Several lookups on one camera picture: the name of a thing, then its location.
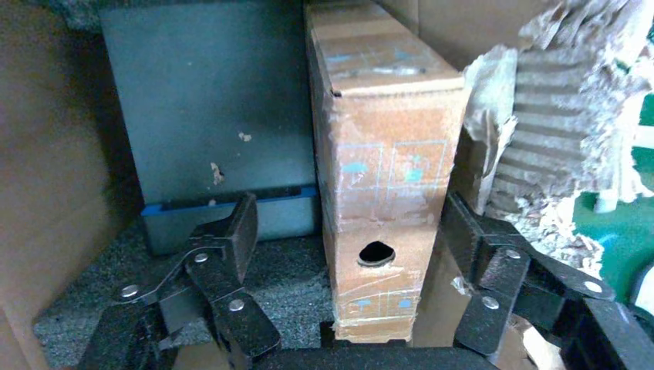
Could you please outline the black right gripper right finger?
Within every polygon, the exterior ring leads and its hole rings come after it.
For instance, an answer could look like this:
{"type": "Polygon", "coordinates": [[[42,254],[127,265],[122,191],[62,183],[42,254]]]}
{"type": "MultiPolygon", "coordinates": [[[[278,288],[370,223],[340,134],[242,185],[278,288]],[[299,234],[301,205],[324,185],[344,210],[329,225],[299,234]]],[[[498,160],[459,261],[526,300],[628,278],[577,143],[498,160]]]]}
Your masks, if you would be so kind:
{"type": "Polygon", "coordinates": [[[537,251],[513,224],[482,217],[461,195],[449,193],[441,217],[441,242],[472,289],[454,346],[497,355],[512,315],[527,319],[564,346],[594,351],[609,343],[588,304],[613,301],[613,290],[537,251]]]}

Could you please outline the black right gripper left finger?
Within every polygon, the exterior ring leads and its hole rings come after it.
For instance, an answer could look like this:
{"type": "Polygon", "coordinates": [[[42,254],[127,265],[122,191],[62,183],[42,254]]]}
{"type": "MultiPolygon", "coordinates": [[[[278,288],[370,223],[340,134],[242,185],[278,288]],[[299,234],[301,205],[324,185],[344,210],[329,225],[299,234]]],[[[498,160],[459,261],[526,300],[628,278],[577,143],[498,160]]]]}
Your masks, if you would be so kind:
{"type": "Polygon", "coordinates": [[[274,352],[281,336],[243,285],[257,234],[256,197],[245,193],[228,217],[196,226],[183,251],[143,267],[110,306],[110,363],[173,363],[177,353],[161,345],[189,319],[171,325],[162,304],[189,294],[231,363],[254,364],[274,352]]]}

